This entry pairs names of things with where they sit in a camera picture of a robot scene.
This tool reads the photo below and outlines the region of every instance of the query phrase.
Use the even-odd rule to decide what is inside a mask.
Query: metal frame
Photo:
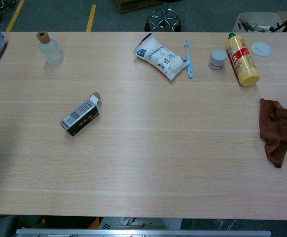
[[[173,13],[174,17],[168,17],[169,12]],[[157,19],[159,20],[159,22],[153,22],[153,19]],[[175,27],[179,25],[179,16],[174,10],[169,9],[169,4],[167,2],[164,2],[162,8],[150,13],[150,15],[148,16],[148,23],[153,25],[152,31],[155,31],[156,28],[170,28],[174,32]]]
[[[270,237],[269,231],[19,229],[17,237]]]

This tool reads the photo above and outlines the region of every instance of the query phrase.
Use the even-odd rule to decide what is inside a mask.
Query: white lid
[[[272,48],[263,42],[256,42],[252,44],[251,49],[255,54],[263,57],[270,56],[272,53]]]
[[[223,50],[214,50],[211,53],[211,61],[215,64],[222,64],[227,59],[227,53]]]

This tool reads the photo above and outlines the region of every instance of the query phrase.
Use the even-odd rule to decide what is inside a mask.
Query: brown cloth
[[[278,101],[260,100],[260,136],[275,167],[282,167],[287,150],[287,109]]]

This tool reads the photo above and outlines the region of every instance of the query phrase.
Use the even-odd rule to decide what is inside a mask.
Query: toothbrush
[[[188,40],[186,39],[184,41],[184,46],[186,49],[186,59],[189,61],[189,64],[187,65],[187,72],[188,72],[188,78],[193,78],[193,67],[191,63],[191,57],[189,55],[189,50],[188,50]]]

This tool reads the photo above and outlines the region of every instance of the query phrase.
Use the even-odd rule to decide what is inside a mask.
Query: white packet
[[[133,53],[154,65],[170,80],[189,64],[189,61],[161,45],[151,33],[141,41]]]

